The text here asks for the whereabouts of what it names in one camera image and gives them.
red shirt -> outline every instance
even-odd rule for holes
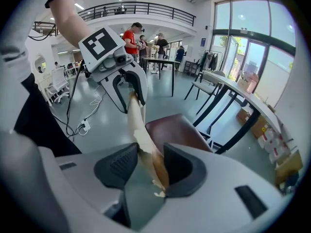
[[[125,31],[124,35],[123,35],[123,40],[125,39],[130,39],[131,40],[131,44],[136,45],[135,43],[135,38],[134,38],[134,33],[132,31]],[[137,49],[131,49],[131,48],[127,48],[125,47],[125,51],[129,54],[138,54]]]

black shirt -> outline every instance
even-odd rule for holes
[[[158,40],[156,42],[156,46],[160,46],[159,54],[165,54],[163,47],[165,47],[167,45],[168,45],[168,42],[166,41],[166,39]]]
[[[139,57],[141,58],[144,55],[147,55],[147,50],[146,49],[139,50]]]
[[[178,49],[177,55],[176,55],[176,60],[181,61],[183,59],[184,53],[185,53],[185,50]]]

round mirror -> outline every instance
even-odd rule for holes
[[[37,59],[35,60],[35,68],[37,72],[44,73],[46,67],[47,67],[47,63],[45,62],[44,57],[42,55],[39,55]]]

gray shirt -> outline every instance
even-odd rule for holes
[[[36,16],[53,0],[22,0],[0,34],[0,54],[15,78],[22,82],[30,74],[26,39]]]

person in red shirt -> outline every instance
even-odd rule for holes
[[[141,46],[136,45],[134,34],[140,33],[142,29],[142,25],[139,22],[133,23],[131,28],[124,32],[123,40],[125,41],[125,51],[132,55],[134,61],[137,62],[138,50],[141,49]]]

